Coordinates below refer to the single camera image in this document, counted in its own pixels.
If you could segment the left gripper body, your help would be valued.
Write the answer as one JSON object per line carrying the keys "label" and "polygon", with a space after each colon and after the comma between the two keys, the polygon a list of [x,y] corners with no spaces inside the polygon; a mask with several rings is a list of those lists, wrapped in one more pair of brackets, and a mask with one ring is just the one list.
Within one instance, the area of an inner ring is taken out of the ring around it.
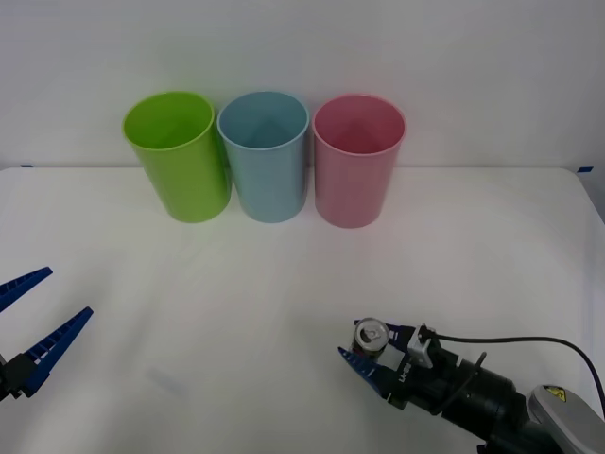
{"label": "left gripper body", "polygon": [[12,396],[18,399],[21,396],[22,384],[22,355],[18,354],[11,360],[1,357],[1,400]]}

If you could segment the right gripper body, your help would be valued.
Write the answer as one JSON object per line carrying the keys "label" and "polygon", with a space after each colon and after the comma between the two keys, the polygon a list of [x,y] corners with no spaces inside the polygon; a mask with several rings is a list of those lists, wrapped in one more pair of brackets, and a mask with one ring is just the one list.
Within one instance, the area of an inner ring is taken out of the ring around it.
{"label": "right gripper body", "polygon": [[424,326],[405,327],[405,337],[389,344],[404,354],[388,401],[411,403],[433,415],[444,412],[469,384],[469,363],[444,349],[437,333]]}

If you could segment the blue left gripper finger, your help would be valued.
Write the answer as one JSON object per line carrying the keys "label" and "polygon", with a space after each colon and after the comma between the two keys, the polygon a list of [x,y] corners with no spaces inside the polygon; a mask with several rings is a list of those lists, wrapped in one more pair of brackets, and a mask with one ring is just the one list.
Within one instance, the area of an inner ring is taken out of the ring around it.
{"label": "blue left gripper finger", "polygon": [[3,312],[53,273],[49,267],[27,273],[0,285],[0,311]]}
{"label": "blue left gripper finger", "polygon": [[9,360],[8,395],[14,398],[34,395],[93,314],[90,307],[85,307],[50,335]]}

